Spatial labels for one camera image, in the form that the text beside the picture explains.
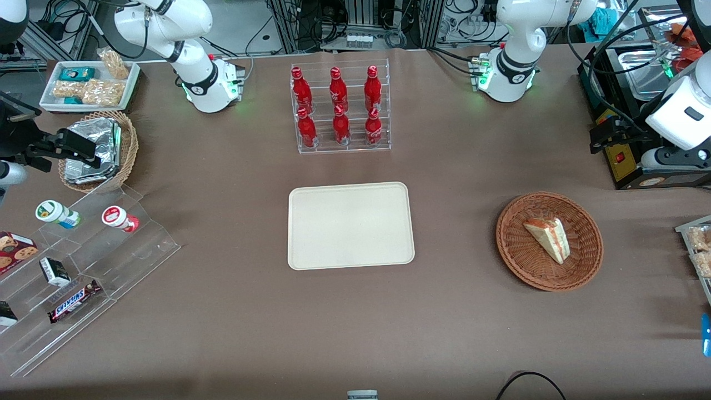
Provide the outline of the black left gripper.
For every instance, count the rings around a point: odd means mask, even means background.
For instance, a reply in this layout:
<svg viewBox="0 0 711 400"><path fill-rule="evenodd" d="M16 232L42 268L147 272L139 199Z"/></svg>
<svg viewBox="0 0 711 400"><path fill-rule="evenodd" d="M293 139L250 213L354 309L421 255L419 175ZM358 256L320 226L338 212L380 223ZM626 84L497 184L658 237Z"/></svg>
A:
<svg viewBox="0 0 711 400"><path fill-rule="evenodd" d="M648 146L659 144L659 135L634 125L624 117L609 117L590 129L590 154L597 154L609 146L647 143Z"/></svg>

